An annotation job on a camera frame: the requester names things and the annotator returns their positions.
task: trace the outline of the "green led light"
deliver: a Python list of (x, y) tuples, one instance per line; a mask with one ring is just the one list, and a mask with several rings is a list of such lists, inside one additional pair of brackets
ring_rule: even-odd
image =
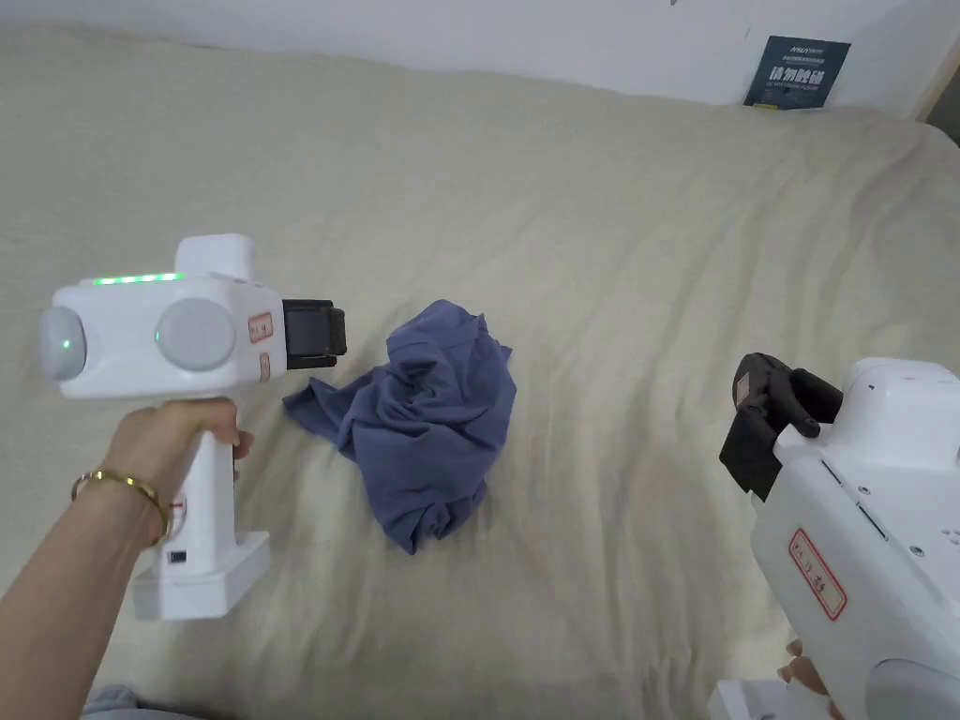
[(182, 280), (183, 273), (164, 273), (162, 275), (127, 275), (123, 277), (98, 277), (94, 285), (129, 285), (134, 282), (159, 282)]

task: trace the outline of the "crumpled cloth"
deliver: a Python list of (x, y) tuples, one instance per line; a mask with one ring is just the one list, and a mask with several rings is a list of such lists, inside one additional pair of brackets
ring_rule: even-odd
[(507, 440), (511, 349), (483, 315), (437, 300), (387, 339), (390, 361), (345, 388), (311, 378), (290, 417), (356, 461), (373, 516), (413, 555), (467, 521)]

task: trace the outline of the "device base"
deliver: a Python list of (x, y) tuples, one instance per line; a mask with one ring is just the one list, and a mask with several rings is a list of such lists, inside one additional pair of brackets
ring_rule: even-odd
[(219, 569), (193, 577), (163, 578), (151, 567), (133, 580), (138, 620), (222, 617), (270, 567), (270, 534), (238, 533), (236, 549)]

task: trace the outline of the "gold bracelet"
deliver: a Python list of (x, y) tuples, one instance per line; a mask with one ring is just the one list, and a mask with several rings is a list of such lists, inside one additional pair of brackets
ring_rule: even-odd
[(125, 477), (113, 470), (95, 470), (94, 472), (85, 472), (74, 481), (73, 488), (70, 489), (70, 502), (74, 502), (77, 499), (80, 488), (90, 480), (111, 480), (121, 485), (129, 485), (134, 490), (140, 492), (140, 494), (150, 500), (151, 504), (156, 508), (156, 511), (160, 513), (160, 523), (163, 526), (163, 532), (160, 533), (160, 537), (149, 545), (149, 547), (159, 545), (167, 539), (167, 536), (170, 534), (170, 511), (163, 507), (163, 503), (160, 502), (160, 496), (156, 494), (156, 490), (146, 483), (141, 483), (139, 480), (134, 480), (131, 477)]

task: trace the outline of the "hand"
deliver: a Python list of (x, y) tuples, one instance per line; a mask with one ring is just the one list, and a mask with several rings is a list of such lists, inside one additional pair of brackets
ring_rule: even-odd
[(184, 456), (197, 433), (205, 430), (221, 443), (232, 444), (237, 460), (253, 445), (253, 435), (237, 429), (232, 400), (178, 400), (120, 420), (100, 467), (147, 483), (161, 502), (170, 503), (183, 484)]
[[(786, 646), (786, 651), (790, 653), (793, 659), (789, 665), (785, 665), (777, 671), (780, 679), (786, 683), (798, 680), (818, 695), (829, 695), (827, 686), (824, 685), (824, 681), (820, 679), (820, 674), (813, 667), (813, 661), (804, 655), (804, 644), (800, 640), (794, 640)], [(835, 720), (844, 720), (840, 710), (833, 703), (830, 703), (830, 717), (835, 718)]]

